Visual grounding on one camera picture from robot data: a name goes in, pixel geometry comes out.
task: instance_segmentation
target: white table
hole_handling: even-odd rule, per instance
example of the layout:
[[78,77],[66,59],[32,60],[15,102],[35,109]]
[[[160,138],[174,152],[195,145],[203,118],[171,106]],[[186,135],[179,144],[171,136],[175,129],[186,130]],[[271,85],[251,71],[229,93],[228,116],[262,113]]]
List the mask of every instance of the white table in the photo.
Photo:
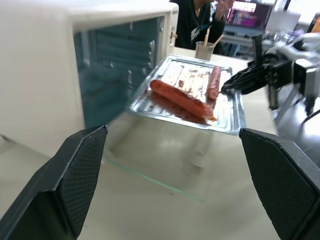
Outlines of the white table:
[[[177,48],[175,54],[193,56],[194,51]],[[232,65],[234,71],[246,67],[246,61],[229,57],[213,55],[211,60],[217,65]],[[263,90],[243,96],[243,103],[248,128],[275,133]],[[142,121],[115,146],[115,154],[125,155],[127,153],[123,153],[123,149],[126,149],[133,158],[141,157],[141,152],[135,152],[135,149],[139,149],[139,141],[131,140],[140,137],[145,139],[144,142],[153,141],[155,145],[144,154],[176,154],[174,157],[179,158],[173,149],[187,144],[184,139],[178,139],[176,145],[163,144],[166,142],[165,135],[159,137],[161,142],[151,139],[149,130],[162,129],[161,124],[164,123]],[[221,167],[215,177],[223,184],[216,189],[223,192],[232,187],[230,183],[233,183],[231,180],[235,177],[243,183],[239,185],[240,188],[203,203],[107,163],[101,166],[95,194],[78,239],[278,240],[251,182],[240,139],[225,136],[232,147],[232,153],[226,155],[222,150],[214,148],[210,153]],[[219,142],[222,140],[214,142],[215,148],[219,147]],[[16,143],[0,145],[0,216],[33,173],[47,160],[47,157]]]

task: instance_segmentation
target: sausage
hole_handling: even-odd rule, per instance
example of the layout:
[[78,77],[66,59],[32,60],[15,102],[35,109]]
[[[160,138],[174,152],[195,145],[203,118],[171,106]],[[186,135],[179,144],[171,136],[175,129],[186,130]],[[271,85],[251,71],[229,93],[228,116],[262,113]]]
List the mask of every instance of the sausage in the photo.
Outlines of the sausage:
[[217,99],[219,95],[219,84],[221,77],[221,68],[215,66],[210,75],[208,87],[206,89],[206,96],[209,99]]
[[155,93],[179,105],[181,108],[199,118],[211,121],[217,120],[214,117],[214,112],[209,105],[174,86],[155,79],[150,83],[150,87]]

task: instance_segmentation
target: glass cup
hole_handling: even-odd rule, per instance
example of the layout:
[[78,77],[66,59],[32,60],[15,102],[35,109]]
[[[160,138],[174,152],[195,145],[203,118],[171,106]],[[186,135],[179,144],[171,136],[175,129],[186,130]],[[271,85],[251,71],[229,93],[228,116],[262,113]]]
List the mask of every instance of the glass cup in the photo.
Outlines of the glass cup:
[[205,46],[203,41],[198,41],[195,44],[195,58],[210,61],[215,49],[214,44],[208,42]]

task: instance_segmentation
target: metal baking tray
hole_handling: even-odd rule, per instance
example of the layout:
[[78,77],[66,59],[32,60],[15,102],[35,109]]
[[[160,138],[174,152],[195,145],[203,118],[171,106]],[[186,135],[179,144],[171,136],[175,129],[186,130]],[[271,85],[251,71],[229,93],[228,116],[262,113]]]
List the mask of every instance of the metal baking tray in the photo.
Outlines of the metal baking tray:
[[[128,111],[141,117],[238,135],[240,129],[246,125],[241,93],[235,92],[232,96],[220,93],[216,101],[207,101],[209,76],[214,67],[215,65],[209,61],[193,57],[168,56],[146,77],[133,96]],[[231,67],[221,67],[220,88],[232,75]],[[161,79],[175,87],[187,90],[189,94],[207,102],[212,106],[213,115],[218,120],[205,121],[157,95],[149,86],[154,79]],[[181,81],[184,81],[183,87],[179,86]]]

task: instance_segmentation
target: black shirt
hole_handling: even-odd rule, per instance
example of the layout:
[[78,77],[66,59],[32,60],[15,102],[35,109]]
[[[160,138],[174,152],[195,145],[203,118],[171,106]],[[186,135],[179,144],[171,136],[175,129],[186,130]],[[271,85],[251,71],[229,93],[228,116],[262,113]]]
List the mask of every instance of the black shirt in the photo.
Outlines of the black shirt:
[[215,20],[211,3],[206,3],[197,17],[193,0],[170,0],[179,5],[175,46],[183,49],[196,49],[196,42],[204,41],[209,26],[208,42],[214,43],[223,33],[225,20]]

